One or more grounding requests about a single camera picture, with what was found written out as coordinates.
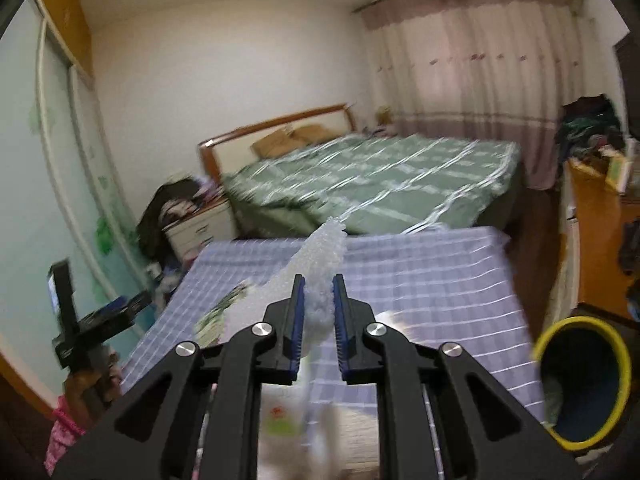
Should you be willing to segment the white bedside drawer cabinet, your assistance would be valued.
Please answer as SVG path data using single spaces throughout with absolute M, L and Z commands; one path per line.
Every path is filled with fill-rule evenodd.
M 211 242 L 234 240 L 238 229 L 230 204 L 219 202 L 174 222 L 164 233 L 178 259 L 183 260 Z

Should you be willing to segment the blue checkered tablecloth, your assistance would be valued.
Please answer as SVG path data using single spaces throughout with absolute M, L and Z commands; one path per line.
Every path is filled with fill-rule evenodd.
M 543 419 L 539 370 L 504 244 L 506 237 L 491 228 L 351 236 L 341 271 L 349 296 L 370 304 L 378 318 L 422 346 L 461 344 L 530 414 Z M 132 387 L 176 344 L 193 338 L 196 322 L 235 286 L 265 284 L 302 245 L 298 238 L 208 245 L 128 358 L 124 387 Z M 300 371 L 310 381 L 309 441 L 319 444 L 322 425 L 336 422 L 341 476 L 376 478 L 374 388 L 342 381 L 333 340 L 303 360 Z

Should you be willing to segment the pink white curtain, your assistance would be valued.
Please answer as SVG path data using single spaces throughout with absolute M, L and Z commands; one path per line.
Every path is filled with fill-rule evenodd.
M 514 142 L 528 185 L 552 188 L 563 107 L 587 90 L 568 0 L 381 0 L 359 15 L 374 102 L 399 132 Z

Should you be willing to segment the brown pillow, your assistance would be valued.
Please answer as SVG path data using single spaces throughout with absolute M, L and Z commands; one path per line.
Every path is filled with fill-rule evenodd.
M 308 124 L 292 130 L 292 138 L 305 145 L 319 145 L 340 138 L 343 133 L 321 124 Z
M 279 158 L 301 148 L 306 148 L 307 145 L 292 138 L 291 133 L 292 131 L 285 128 L 273 131 L 268 136 L 254 142 L 250 148 L 259 159 Z

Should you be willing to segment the dark clothes on nightstand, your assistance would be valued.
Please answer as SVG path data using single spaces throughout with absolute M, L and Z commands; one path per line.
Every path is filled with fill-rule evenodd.
M 221 187 L 209 178 L 186 177 L 161 185 L 137 225 L 142 255 L 163 266 L 177 258 L 164 229 L 219 198 Z

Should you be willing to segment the yellow rimmed trash bin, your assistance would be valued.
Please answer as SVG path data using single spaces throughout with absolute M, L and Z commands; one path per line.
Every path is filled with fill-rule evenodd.
M 576 455 L 608 442 L 631 393 L 631 356 L 620 333 L 593 316 L 569 316 L 541 335 L 534 358 L 552 437 Z

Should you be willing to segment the framed picture on dresser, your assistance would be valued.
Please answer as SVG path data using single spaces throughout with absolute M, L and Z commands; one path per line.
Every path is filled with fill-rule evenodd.
M 632 161 L 625 155 L 614 154 L 608 158 L 608 171 L 605 184 L 618 195 L 626 193 L 627 184 L 632 168 Z

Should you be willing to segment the green plaid bed duvet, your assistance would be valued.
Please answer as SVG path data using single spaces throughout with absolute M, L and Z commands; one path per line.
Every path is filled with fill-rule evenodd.
M 518 144 L 346 134 L 222 178 L 248 232 L 307 236 L 329 218 L 352 235 L 493 226 L 512 217 L 524 170 Z

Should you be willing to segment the pile of dark clothes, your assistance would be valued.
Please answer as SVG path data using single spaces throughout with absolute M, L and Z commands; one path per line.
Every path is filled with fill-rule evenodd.
M 581 96 L 562 107 L 562 117 L 555 133 L 559 163 L 572 157 L 585 158 L 609 146 L 616 152 L 626 150 L 620 120 L 611 100 L 603 93 Z

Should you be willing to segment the glass wardrobe sliding door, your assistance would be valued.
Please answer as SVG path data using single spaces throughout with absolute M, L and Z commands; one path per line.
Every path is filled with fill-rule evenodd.
M 48 400 L 65 376 L 48 285 L 61 260 L 79 315 L 150 286 L 94 84 L 24 0 L 1 37 L 1 351 Z

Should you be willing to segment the long wooden dresser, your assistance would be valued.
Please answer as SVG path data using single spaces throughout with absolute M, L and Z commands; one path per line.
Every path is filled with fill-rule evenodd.
M 634 282 L 618 265 L 624 225 L 639 217 L 639 205 L 623 200 L 602 177 L 568 162 L 563 167 L 559 271 L 544 324 L 546 330 L 580 304 L 632 321 L 626 300 Z

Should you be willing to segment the black television screen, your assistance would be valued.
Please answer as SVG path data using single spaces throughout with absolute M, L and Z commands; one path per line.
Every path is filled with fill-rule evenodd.
M 640 48 L 630 32 L 615 45 L 615 53 L 623 81 L 628 132 L 639 141 Z

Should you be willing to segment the small box on far nightstand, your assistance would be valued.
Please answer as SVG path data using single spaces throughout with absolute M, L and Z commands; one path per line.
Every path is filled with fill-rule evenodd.
M 375 112 L 376 122 L 379 126 L 388 126 L 393 123 L 393 113 L 388 106 L 380 106 Z

